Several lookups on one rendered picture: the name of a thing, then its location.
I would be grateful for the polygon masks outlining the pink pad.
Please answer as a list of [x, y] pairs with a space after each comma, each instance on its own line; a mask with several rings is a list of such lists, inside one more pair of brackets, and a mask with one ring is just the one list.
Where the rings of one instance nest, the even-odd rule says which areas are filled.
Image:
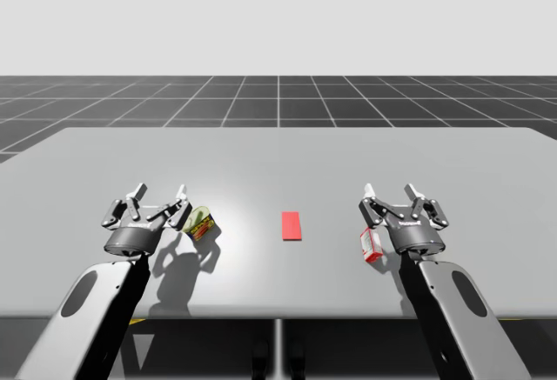
[[282, 212], [282, 239], [284, 241], [300, 241], [302, 239], [299, 213], [297, 211]]

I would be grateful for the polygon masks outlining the red and white carton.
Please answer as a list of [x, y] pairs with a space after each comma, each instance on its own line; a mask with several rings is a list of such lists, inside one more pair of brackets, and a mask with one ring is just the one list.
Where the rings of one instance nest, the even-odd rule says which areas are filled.
[[367, 263], [374, 263], [383, 257], [383, 249], [379, 233], [371, 228], [366, 228], [360, 234], [362, 254]]

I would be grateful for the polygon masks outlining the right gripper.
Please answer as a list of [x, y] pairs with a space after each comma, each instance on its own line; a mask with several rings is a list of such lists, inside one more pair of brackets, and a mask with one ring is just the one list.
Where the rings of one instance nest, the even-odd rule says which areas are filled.
[[[389, 219], [389, 237], [399, 255], [413, 251], [421, 256], [431, 256], [444, 251], [446, 246], [436, 229], [447, 228], [449, 222], [440, 204], [418, 192], [411, 183], [404, 191], [412, 201], [411, 217], [414, 220], [400, 220], [403, 215], [393, 205], [379, 200], [372, 185], [367, 183], [359, 203], [367, 226], [378, 227], [386, 222], [387, 215], [393, 215], [396, 218]], [[429, 221], [424, 217], [418, 219], [422, 211], [426, 212]]]

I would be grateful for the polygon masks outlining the green and blue rectangular can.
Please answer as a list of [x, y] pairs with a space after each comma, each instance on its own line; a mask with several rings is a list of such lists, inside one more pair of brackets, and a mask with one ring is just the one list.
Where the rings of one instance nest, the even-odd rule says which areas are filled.
[[210, 210], [206, 206], [199, 206], [191, 211], [182, 231], [193, 241], [199, 241], [204, 234], [215, 225]]

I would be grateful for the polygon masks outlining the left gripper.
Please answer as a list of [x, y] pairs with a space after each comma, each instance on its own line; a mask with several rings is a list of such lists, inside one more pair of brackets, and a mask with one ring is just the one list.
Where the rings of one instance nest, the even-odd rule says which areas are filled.
[[[126, 194], [124, 199], [114, 200], [104, 215], [101, 226], [108, 229], [120, 223], [126, 211], [131, 215], [131, 219], [137, 222], [140, 218], [139, 201], [146, 191], [147, 185], [140, 183], [134, 191]], [[147, 213], [148, 222], [129, 222], [112, 231], [104, 245], [104, 251], [121, 257], [151, 256], [158, 247], [164, 227], [181, 231], [191, 211], [192, 205], [187, 197], [187, 188], [182, 184], [174, 201], [158, 206], [154, 211]]]

